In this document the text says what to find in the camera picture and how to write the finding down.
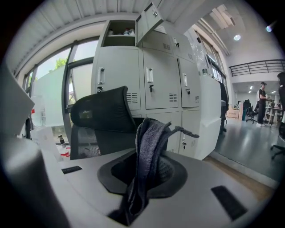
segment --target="black metal railing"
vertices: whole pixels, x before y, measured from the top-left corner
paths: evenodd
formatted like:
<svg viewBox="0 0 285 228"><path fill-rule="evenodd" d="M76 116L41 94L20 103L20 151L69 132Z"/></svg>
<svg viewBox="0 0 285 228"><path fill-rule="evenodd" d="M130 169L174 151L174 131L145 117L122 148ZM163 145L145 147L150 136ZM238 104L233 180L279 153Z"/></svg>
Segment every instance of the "black metal railing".
<svg viewBox="0 0 285 228"><path fill-rule="evenodd" d="M285 72L284 59L272 59L230 66L232 76L253 73Z"/></svg>

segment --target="floor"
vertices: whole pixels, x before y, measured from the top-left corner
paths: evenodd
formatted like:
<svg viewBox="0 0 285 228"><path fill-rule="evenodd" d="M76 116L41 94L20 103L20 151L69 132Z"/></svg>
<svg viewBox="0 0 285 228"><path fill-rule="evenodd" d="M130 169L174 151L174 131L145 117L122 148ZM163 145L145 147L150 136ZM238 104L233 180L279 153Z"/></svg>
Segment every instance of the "floor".
<svg viewBox="0 0 285 228"><path fill-rule="evenodd" d="M211 158L210 156L206 157L204 161L211 163L215 167L219 168L221 171L225 172L229 176L231 176L233 179L235 179L237 182L241 183L245 187L247 187L249 190L253 192L257 200L263 201L267 198L269 198L273 193L274 190L247 177L246 175L241 174L240 172L230 168L229 166Z"/></svg>
<svg viewBox="0 0 285 228"><path fill-rule="evenodd" d="M238 162L249 169L280 182L285 171L285 156L271 156L277 149L272 144L282 145L278 139L278 128L257 127L251 122L228 118L227 132L219 136L215 152Z"/></svg>

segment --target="person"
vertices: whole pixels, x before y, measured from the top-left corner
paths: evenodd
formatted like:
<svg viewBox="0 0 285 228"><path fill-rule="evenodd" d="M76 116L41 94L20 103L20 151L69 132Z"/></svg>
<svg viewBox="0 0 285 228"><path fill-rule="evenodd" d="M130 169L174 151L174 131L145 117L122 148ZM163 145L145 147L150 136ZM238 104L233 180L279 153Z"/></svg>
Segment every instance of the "person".
<svg viewBox="0 0 285 228"><path fill-rule="evenodd" d="M265 92L266 83L263 81L261 83L261 88L259 89L259 96L258 96L258 117L257 117L257 124L256 126L265 126L263 124L263 118L265 116L265 106L266 106L266 92Z"/></svg>

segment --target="wooden floor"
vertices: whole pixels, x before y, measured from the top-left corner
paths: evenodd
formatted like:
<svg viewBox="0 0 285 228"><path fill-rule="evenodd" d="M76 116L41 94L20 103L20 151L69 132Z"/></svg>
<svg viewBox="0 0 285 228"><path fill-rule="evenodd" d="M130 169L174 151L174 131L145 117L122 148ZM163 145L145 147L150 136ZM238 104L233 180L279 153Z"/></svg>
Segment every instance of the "wooden floor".
<svg viewBox="0 0 285 228"><path fill-rule="evenodd" d="M264 199L270 197L274 190L271 189L270 187L263 185L247 176L244 174L230 168L229 166L211 158L210 156L206 157L204 161L211 163L212 165L216 166L219 168L221 171L225 172L229 176L231 176L233 179L247 187L249 190L251 190L256 198L259 201L263 201Z"/></svg>

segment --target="mesh headrest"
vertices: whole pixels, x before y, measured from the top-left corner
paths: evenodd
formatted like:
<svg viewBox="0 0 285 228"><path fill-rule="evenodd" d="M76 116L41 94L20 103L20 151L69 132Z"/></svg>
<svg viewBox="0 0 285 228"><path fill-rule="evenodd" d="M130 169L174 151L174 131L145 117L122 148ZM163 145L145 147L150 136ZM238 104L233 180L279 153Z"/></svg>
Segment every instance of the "mesh headrest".
<svg viewBox="0 0 285 228"><path fill-rule="evenodd" d="M71 109L72 122L95 130L133 132L135 123L126 101L127 90L122 86L81 98Z"/></svg>

